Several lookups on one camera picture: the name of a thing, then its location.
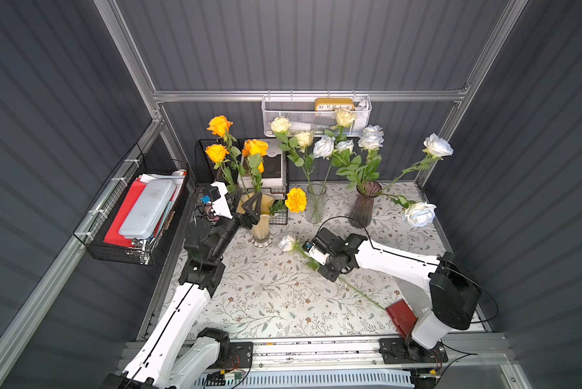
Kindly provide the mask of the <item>small white rose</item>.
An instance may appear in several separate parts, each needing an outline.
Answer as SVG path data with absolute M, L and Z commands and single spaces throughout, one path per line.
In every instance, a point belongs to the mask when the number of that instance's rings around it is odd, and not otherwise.
M 304 257 L 307 260 L 306 266 L 309 267 L 309 269 L 313 270 L 314 272 L 317 272 L 319 270 L 320 263 L 318 263 L 317 261 L 312 259 L 301 248 L 300 241 L 297 240 L 295 238 L 295 236 L 289 235 L 289 234 L 285 235 L 283 238 L 281 238 L 281 241 L 279 242 L 278 246 L 282 252 L 300 254 L 302 257 Z M 385 308 L 383 306 L 381 306 L 375 300 L 373 300 L 372 298 L 367 296 L 360 289 L 356 288 L 353 284 L 349 283 L 345 278 L 339 277 L 338 280 L 342 281 L 346 287 L 349 287 L 352 291 L 358 293 L 363 299 L 365 299 L 366 301 L 368 301 L 372 305 L 378 307 L 381 311 L 385 311 Z

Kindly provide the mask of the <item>orange marigold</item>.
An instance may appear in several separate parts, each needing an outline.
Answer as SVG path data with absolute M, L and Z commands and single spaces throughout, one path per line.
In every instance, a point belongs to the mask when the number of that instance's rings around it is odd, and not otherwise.
M 307 209 L 307 194 L 301 188 L 293 188 L 286 195 L 285 199 L 277 199 L 271 205 L 269 211 L 271 215 L 287 209 L 292 213 L 304 212 Z

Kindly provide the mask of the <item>orange rose front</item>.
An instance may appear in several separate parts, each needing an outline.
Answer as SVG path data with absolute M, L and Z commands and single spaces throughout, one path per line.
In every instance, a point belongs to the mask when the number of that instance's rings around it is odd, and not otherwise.
M 221 144 L 213 144 L 205 149 L 205 153 L 209 160 L 213 162 L 214 169 L 221 171 L 222 177 L 226 181 L 226 186 L 229 192 L 234 192 L 237 190 L 237 185 L 233 179 L 231 169 L 229 168 L 229 159 L 227 158 L 229 151 L 226 146 Z

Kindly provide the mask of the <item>pale blue rose front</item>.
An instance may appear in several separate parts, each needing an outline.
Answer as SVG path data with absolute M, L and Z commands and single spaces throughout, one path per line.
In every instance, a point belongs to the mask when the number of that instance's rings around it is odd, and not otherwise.
M 396 205 L 404 209 L 403 221 L 414 229 L 420 229 L 431 225 L 436 217 L 437 206 L 427 202 L 415 202 L 401 194 L 385 194 L 386 197 Z

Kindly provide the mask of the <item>white rose bud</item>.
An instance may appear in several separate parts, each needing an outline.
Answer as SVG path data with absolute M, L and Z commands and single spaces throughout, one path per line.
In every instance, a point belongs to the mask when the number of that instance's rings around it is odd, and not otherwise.
M 307 182 L 311 183 L 310 176 L 315 168 L 315 156 L 310 150 L 314 142 L 314 134 L 310 131 L 299 132 L 293 137 L 296 160 L 294 165 L 302 169 Z

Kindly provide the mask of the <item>cream white rose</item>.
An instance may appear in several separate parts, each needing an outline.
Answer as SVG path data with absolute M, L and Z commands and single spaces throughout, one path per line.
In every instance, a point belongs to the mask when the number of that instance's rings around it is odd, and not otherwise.
M 286 153 L 287 158 L 294 165 L 296 156 L 293 137 L 295 135 L 289 133 L 291 129 L 291 121 L 285 117 L 277 117 L 270 123 L 270 127 L 274 136 L 281 142 L 281 150 Z

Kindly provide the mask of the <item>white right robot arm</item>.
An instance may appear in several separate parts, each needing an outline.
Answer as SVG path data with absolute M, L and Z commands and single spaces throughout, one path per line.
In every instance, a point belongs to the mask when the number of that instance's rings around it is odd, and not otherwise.
M 462 274 L 453 254 L 414 254 L 374 242 L 369 236 L 351 233 L 343 239 L 322 227 L 302 245 L 331 282 L 352 270 L 364 269 L 396 277 L 413 287 L 407 299 L 417 321 L 407 335 L 417 348 L 431 350 L 452 330 L 469 329 L 482 295 L 482 287 Z

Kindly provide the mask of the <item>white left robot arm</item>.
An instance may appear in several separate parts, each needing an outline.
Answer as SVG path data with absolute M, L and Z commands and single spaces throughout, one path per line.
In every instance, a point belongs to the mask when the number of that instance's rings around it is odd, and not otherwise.
M 228 192 L 215 182 L 202 198 L 218 220 L 200 218 L 187 226 L 188 252 L 179 286 L 151 336 L 120 374 L 108 374 L 103 388 L 190 388 L 206 369 L 222 367 L 231 352 L 229 333 L 206 328 L 186 353 L 180 350 L 200 312 L 208 305 L 226 270 L 224 252 L 241 228 L 260 222 L 263 196 L 242 201 L 242 191 Z

